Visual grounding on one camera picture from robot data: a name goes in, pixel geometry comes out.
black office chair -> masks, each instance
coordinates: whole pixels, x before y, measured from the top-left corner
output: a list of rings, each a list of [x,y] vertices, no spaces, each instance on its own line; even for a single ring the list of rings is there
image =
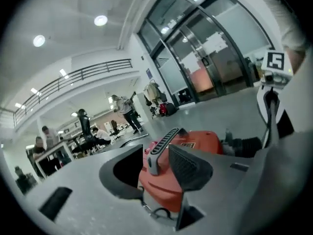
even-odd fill
[[[78,118],[82,126],[82,136],[85,139],[85,143],[81,144],[79,149],[85,151],[87,149],[91,150],[93,147],[97,147],[97,138],[91,133],[89,118],[84,109],[80,109],[78,111]]]
[[[119,129],[117,128],[117,122],[115,120],[111,121],[111,125],[113,127],[113,133],[110,134],[110,136],[114,136],[114,141],[119,139],[121,136],[118,136],[118,134],[120,133]]]

glass door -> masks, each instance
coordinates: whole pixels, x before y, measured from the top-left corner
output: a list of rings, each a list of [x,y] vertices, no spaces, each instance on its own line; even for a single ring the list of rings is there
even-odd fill
[[[197,51],[218,95],[247,87],[247,73],[238,53],[223,31],[206,14],[198,10],[180,31]]]
[[[207,72],[199,53],[182,32],[177,31],[167,44],[182,67],[195,96],[200,101],[217,97],[216,83]]]

sign on wall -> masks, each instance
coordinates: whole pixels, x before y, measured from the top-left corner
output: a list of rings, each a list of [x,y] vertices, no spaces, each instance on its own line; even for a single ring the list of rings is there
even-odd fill
[[[148,75],[148,78],[152,79],[152,74],[151,74],[151,71],[149,69],[146,70],[146,73]]]

white desk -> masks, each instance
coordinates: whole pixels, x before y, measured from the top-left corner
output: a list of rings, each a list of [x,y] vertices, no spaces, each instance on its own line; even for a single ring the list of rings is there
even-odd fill
[[[74,161],[74,157],[71,153],[71,151],[69,150],[68,146],[67,146],[67,142],[68,140],[62,140],[61,142],[57,143],[55,146],[53,146],[52,148],[48,149],[42,156],[40,156],[39,158],[37,158],[35,160],[35,163],[39,169],[39,171],[41,172],[41,174],[43,175],[44,178],[47,178],[47,175],[44,173],[43,169],[41,168],[39,162],[42,161],[43,159],[46,159],[47,157],[49,157],[50,155],[52,155],[53,153],[57,152],[62,146],[64,147],[65,152],[68,154],[68,157],[70,158],[71,161]]]

balcony railing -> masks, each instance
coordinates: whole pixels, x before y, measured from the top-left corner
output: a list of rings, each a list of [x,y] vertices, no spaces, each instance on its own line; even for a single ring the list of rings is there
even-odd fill
[[[46,86],[42,87],[38,90],[37,94],[32,95],[29,99],[27,99],[22,107],[19,108],[13,114],[13,122],[14,128],[21,121],[21,119],[33,111],[33,108],[40,104],[43,100],[48,98],[50,95],[59,92],[63,88],[67,86],[71,86],[71,84],[88,79],[93,76],[101,75],[103,73],[116,71],[120,69],[132,68],[130,59],[121,59],[115,61],[109,61],[101,64],[91,65],[76,71],[73,71],[67,74],[68,78],[59,77],[58,79],[52,81]]]

